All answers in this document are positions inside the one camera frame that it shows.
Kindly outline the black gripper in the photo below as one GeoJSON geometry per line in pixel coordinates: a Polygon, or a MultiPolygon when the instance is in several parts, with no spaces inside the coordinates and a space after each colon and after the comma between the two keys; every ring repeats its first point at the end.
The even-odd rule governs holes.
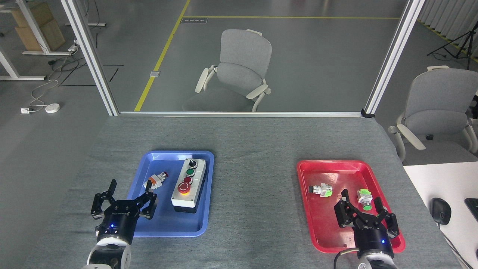
{"type": "Polygon", "coordinates": [[[364,215],[349,200],[348,189],[343,189],[341,196],[333,209],[340,228],[353,224],[355,247],[359,249],[357,257],[360,259],[367,253],[382,252],[394,258],[389,237],[395,238],[400,234],[396,215],[385,209],[381,198],[377,197],[374,199],[378,213],[374,226],[365,224],[364,215]]]}
{"type": "Polygon", "coordinates": [[[95,220],[104,217],[103,222],[96,226],[97,241],[114,237],[131,245],[139,216],[148,220],[153,218],[158,196],[153,191],[145,191],[134,200],[115,201],[113,194],[116,186],[116,179],[113,179],[107,191],[94,196],[91,216],[95,220]],[[106,200],[110,206],[103,211],[102,204],[106,200]]]}

